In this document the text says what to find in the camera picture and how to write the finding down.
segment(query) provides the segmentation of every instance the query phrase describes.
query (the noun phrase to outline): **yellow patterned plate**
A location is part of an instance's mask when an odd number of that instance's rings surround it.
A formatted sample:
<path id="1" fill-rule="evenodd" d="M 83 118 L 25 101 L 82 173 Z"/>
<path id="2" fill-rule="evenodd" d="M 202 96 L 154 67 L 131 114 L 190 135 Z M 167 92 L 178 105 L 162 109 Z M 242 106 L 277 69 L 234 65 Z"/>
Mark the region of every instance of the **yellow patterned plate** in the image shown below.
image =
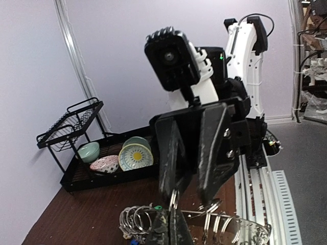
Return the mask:
<path id="1" fill-rule="evenodd" d="M 123 171 L 153 165 L 151 151 L 141 144 L 129 144 L 119 153 L 119 166 Z"/>

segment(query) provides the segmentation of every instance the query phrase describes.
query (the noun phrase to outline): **light green bowl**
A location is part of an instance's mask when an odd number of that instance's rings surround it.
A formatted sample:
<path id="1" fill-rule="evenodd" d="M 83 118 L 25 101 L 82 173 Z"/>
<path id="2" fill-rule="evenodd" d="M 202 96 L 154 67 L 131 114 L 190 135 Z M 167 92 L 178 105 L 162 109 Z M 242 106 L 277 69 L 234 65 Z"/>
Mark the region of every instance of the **light green bowl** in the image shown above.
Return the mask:
<path id="1" fill-rule="evenodd" d="M 88 143 L 78 150 L 78 154 L 84 163 L 92 163 L 99 157 L 100 145 L 97 142 Z"/>
<path id="2" fill-rule="evenodd" d="M 139 137 L 139 136 L 134 136 L 134 137 L 131 137 L 128 140 L 126 140 L 125 143 L 123 144 L 123 148 L 125 146 L 128 146 L 129 144 L 141 144 L 151 151 L 149 142 L 146 139 Z"/>

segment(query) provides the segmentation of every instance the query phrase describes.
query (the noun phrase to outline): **gray floor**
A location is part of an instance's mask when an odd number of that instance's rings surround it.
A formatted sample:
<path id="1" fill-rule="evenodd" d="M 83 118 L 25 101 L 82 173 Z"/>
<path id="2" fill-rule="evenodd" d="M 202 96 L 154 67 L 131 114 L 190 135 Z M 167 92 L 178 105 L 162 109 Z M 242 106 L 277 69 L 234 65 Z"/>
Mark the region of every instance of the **gray floor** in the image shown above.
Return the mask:
<path id="1" fill-rule="evenodd" d="M 327 126 L 303 121 L 269 129 L 284 148 L 270 163 L 285 171 L 303 244 L 327 244 Z"/>

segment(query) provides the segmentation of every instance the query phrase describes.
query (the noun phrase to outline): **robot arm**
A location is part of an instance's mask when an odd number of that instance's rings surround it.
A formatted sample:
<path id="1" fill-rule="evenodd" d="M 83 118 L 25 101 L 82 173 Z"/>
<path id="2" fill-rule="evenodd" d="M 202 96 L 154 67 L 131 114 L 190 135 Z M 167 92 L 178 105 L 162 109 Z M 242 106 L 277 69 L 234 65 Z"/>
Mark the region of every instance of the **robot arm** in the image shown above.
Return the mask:
<path id="1" fill-rule="evenodd" d="M 147 244 L 192 244 L 189 235 L 176 236 L 187 237 L 187 242 L 171 235 L 188 230 L 185 221 L 176 218 L 178 197 L 197 174 L 199 197 L 209 207 L 238 170 L 238 156 L 253 145 L 246 116 L 262 122 L 259 86 L 267 34 L 260 18 L 232 21 L 226 27 L 230 36 L 226 54 L 221 48 L 194 47 L 173 28 L 148 36 L 145 53 L 170 93 L 172 112 L 150 121 L 160 151 L 159 192 L 169 212 L 156 218 L 161 232 L 151 232 Z"/>

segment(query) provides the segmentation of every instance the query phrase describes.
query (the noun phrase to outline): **metal rack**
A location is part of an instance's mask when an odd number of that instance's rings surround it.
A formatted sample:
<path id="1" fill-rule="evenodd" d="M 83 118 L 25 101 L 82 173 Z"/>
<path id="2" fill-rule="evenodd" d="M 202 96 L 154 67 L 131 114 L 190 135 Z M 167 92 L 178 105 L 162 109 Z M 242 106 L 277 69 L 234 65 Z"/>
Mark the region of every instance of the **metal rack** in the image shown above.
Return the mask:
<path id="1" fill-rule="evenodd" d="M 85 168 L 87 175 L 91 177 L 90 170 L 87 164 L 83 163 L 75 147 L 75 143 L 82 135 L 85 135 L 87 141 L 90 142 L 86 131 L 95 118 L 99 123 L 103 135 L 106 135 L 106 132 L 104 132 L 103 126 L 98 118 L 98 113 L 102 107 L 103 102 L 95 97 L 72 105 L 67 108 L 67 112 L 48 131 L 36 137 L 39 149 L 48 148 L 64 174 L 66 174 L 66 171 L 56 157 L 54 151 L 61 152 L 73 149 L 79 162 L 82 163 Z"/>
<path id="2" fill-rule="evenodd" d="M 63 172 L 64 175 L 60 183 L 68 192 L 156 177 L 159 173 L 157 164 L 159 153 L 157 143 L 155 140 L 152 140 L 150 127 L 140 128 L 122 134 L 107 133 L 104 131 L 104 127 L 98 117 L 98 113 L 103 105 L 103 102 L 95 97 L 72 105 L 67 108 L 67 112 L 48 131 L 36 137 L 37 146 L 40 149 L 48 148 Z M 97 120 L 104 136 L 104 138 L 96 141 L 100 145 L 99 158 L 118 155 L 123 143 L 128 138 L 141 136 L 150 142 L 154 165 L 131 171 L 122 171 L 119 168 L 113 174 L 90 170 L 89 164 L 82 161 L 75 144 L 82 135 L 90 142 L 86 131 L 94 119 Z M 62 152 L 68 149 L 73 149 L 74 157 L 65 170 L 55 152 Z"/>

